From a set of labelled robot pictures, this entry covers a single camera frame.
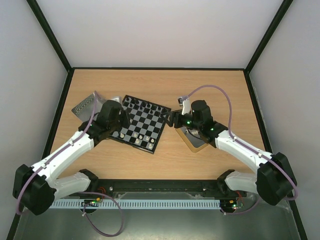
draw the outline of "white wall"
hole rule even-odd
[[[275,152],[289,158],[310,240],[319,239],[320,1],[295,0],[251,72]]]
[[[66,70],[27,1],[0,7],[0,238],[15,215],[16,169],[39,161],[66,79]]]
[[[282,0],[38,0],[73,67],[245,68]]]

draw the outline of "white cable tray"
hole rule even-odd
[[[59,199],[54,201],[50,209],[79,209],[84,206],[84,199]],[[219,200],[130,200],[118,199],[122,209],[220,209]],[[118,209],[114,202],[109,199],[103,200],[102,203],[95,203],[87,206],[87,209]]]

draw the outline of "cable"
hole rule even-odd
[[[257,205],[258,203],[261,201],[261,197],[258,198],[258,200],[254,203],[254,205],[252,205],[252,207],[250,207],[247,210],[241,211],[241,212],[225,212],[223,211],[222,208],[220,208],[220,211],[224,214],[224,215],[240,215],[240,214],[246,214],[250,211],[252,211]]]
[[[235,191],[235,192],[239,195],[239,198],[240,198],[242,204],[245,205],[244,200],[242,199],[240,192],[239,191]]]
[[[80,140],[85,134],[86,132],[88,131],[93,119],[94,119],[94,115],[95,115],[95,111],[96,111],[96,107],[97,107],[97,99],[98,99],[98,93],[96,91],[94,91],[93,93],[94,95],[94,105],[93,105],[93,110],[92,110],[92,113],[91,113],[91,116],[90,116],[90,119],[89,119],[89,122],[87,124],[87,126],[85,127],[85,129],[83,130],[83,132],[80,134],[80,136],[78,136],[75,140],[73,140],[73,143],[76,143],[78,140]],[[64,146],[63,148],[61,148],[59,151],[57,151],[54,155],[52,155],[45,163],[44,165],[47,166],[53,159],[55,159],[60,153],[62,153],[64,150],[66,150],[67,148],[69,148],[71,145],[70,143],[66,146]],[[21,212],[19,210],[19,206],[20,206],[20,202],[21,202],[21,199],[22,199],[22,196],[24,195],[28,185],[30,184],[30,182],[38,175],[38,173],[44,169],[42,166],[39,167],[32,175],[31,177],[29,177],[29,179],[25,182],[25,184],[23,185],[20,193],[19,193],[19,196],[17,198],[17,201],[16,201],[16,206],[15,206],[15,212],[17,215],[22,215],[23,213],[27,213],[28,211],[25,211],[25,212]]]
[[[224,96],[226,97],[226,100],[228,101],[228,104],[229,104],[229,121],[228,121],[228,132],[229,132],[229,135],[230,137],[232,138],[232,140],[234,140],[236,143],[240,144],[241,146],[245,147],[246,149],[248,149],[249,151],[253,152],[254,154],[258,155],[259,152],[254,150],[252,147],[246,145],[244,142],[238,140],[231,132],[231,121],[232,121],[232,106],[231,106],[231,101],[230,101],[230,98],[228,97],[227,93],[219,86],[216,86],[216,85],[202,85],[198,88],[196,88],[195,90],[193,90],[189,95],[187,96],[183,96],[182,97],[182,100],[186,100],[188,99],[189,97],[191,97],[195,92],[199,91],[200,89],[203,89],[203,88],[215,88],[215,89],[218,89],[220,90]],[[270,158],[268,158],[267,156],[265,155],[261,155],[261,157],[265,160],[267,160],[268,162],[270,162],[273,166],[275,166],[282,174],[283,176],[289,181],[289,183],[291,184],[293,190],[294,190],[294,196],[293,197],[286,197],[285,199],[286,200],[289,200],[289,201],[292,201],[292,200],[295,200],[298,195],[299,195],[299,191],[298,191],[298,188],[297,186],[295,185],[294,181],[292,181],[292,179],[288,176],[288,174],[280,167],[278,166],[273,160],[271,160]]]
[[[93,223],[92,221],[90,220],[90,218],[88,217],[87,213],[86,213],[86,207],[89,205],[89,203],[85,204],[84,207],[83,207],[83,210],[82,210],[82,216],[85,216],[86,219],[89,221],[91,227],[100,235],[104,236],[104,237],[116,237],[118,236],[119,234],[121,234],[123,228],[124,228],[124,225],[125,225],[125,215],[124,215],[124,211],[121,209],[119,203],[117,203],[116,200],[114,200],[112,197],[106,195],[106,194],[103,194],[103,193],[99,193],[99,192],[93,192],[93,191],[83,191],[83,192],[78,192],[78,194],[92,194],[92,195],[100,195],[100,196],[103,196],[104,198],[107,198],[107,199],[110,199],[112,202],[114,202],[114,204],[118,207],[119,211],[120,211],[120,214],[121,214],[121,226],[120,226],[120,229],[115,233],[115,234],[107,234],[107,233],[104,233],[102,231],[100,231]]]
[[[193,135],[193,134],[191,133],[191,131],[189,130],[189,128],[187,128],[187,131],[188,131],[188,133],[189,133],[192,137],[194,137],[194,138],[196,138],[196,139],[199,139],[199,140],[202,140],[200,137],[197,137],[197,136]]]

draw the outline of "chessboard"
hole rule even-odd
[[[154,154],[166,121],[161,114],[171,108],[126,95],[122,107],[130,116],[130,126],[114,131],[110,138]]]

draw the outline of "cable clip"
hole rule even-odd
[[[46,165],[45,162],[42,162],[42,163],[40,164],[40,167],[42,167],[43,169],[46,169],[46,168],[47,168],[47,165]]]

